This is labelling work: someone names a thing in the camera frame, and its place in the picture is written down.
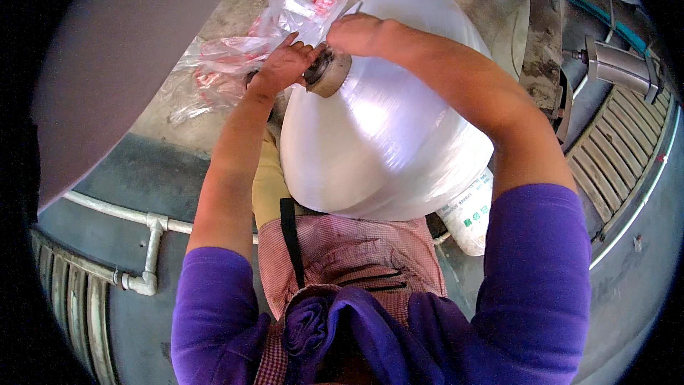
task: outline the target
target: person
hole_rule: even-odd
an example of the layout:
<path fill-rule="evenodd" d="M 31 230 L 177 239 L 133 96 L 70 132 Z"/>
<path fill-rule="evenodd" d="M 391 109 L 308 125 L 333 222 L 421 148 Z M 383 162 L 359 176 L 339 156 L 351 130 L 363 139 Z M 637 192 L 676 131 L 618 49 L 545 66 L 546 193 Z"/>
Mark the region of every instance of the person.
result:
<path fill-rule="evenodd" d="M 590 243 L 546 117 L 495 63 L 393 20 L 348 15 L 332 49 L 411 71 L 494 144 L 476 313 L 447 298 L 425 218 L 298 215 L 265 126 L 322 48 L 289 35 L 252 79 L 213 150 L 178 283 L 180 384 L 567 384 L 588 329 Z M 259 268 L 276 322 L 252 286 Z"/>

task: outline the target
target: metal grate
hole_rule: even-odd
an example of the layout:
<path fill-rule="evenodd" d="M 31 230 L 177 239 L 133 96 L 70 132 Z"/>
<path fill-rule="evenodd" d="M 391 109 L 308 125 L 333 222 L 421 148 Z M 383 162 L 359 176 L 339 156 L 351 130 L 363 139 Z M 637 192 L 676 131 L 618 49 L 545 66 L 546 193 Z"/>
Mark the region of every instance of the metal grate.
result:
<path fill-rule="evenodd" d="M 107 333 L 109 283 L 75 264 L 78 255 L 35 230 L 31 236 L 46 300 L 74 355 L 100 385 L 115 385 Z"/>
<path fill-rule="evenodd" d="M 603 240 L 639 192 L 660 151 L 673 104 L 666 89 L 646 104 L 640 94 L 613 87 L 566 153 L 577 184 L 603 221 L 593 243 Z"/>

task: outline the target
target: checkered apron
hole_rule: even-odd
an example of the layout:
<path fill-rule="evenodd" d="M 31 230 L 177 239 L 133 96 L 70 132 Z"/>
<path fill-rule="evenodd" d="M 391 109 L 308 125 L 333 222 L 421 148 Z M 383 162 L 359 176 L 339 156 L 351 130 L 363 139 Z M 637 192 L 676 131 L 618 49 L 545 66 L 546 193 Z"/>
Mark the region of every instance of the checkered apron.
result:
<path fill-rule="evenodd" d="M 259 230 L 261 283 L 278 322 L 270 326 L 255 384 L 282 384 L 285 380 L 287 353 L 281 337 L 291 301 L 346 286 L 364 288 L 407 327 L 411 293 L 447 296 L 425 218 L 392 222 L 332 215 L 287 216 L 283 214 Z M 295 256 L 285 240 L 286 221 L 295 229 L 299 248 Z M 295 272 L 302 267 L 304 286 L 297 284 Z"/>

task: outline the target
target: blue hose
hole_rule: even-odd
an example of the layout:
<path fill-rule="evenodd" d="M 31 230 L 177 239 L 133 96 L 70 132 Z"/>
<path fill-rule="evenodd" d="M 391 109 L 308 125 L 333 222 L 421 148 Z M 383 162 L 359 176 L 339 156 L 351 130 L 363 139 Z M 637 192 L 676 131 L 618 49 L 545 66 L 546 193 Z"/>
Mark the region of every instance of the blue hose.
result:
<path fill-rule="evenodd" d="M 599 8 L 593 3 L 589 3 L 586 0 L 568 0 L 568 2 L 579 6 L 584 11 L 590 13 L 594 17 L 598 18 L 604 24 L 610 27 L 610 15 L 608 15 L 603 9 Z M 621 38 L 627 41 L 631 47 L 634 48 L 641 55 L 648 55 L 646 51 L 646 43 L 638 37 L 632 30 L 629 30 L 627 26 L 623 23 L 615 22 L 615 32 L 620 35 Z"/>

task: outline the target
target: purple shirt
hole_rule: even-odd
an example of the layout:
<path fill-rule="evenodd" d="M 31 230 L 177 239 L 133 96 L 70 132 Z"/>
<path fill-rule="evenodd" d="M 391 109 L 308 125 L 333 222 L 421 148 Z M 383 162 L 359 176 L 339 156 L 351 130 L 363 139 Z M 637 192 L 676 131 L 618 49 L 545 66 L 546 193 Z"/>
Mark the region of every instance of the purple shirt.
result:
<path fill-rule="evenodd" d="M 408 329 L 373 296 L 346 287 L 291 306 L 286 383 L 311 383 L 340 313 L 383 384 L 568 384 L 589 328 L 590 242 L 579 197 L 531 184 L 493 203 L 484 281 L 468 322 L 456 304 L 414 293 Z M 185 256 L 171 336 L 180 384 L 251 384 L 268 333 L 250 263 L 203 247 Z"/>

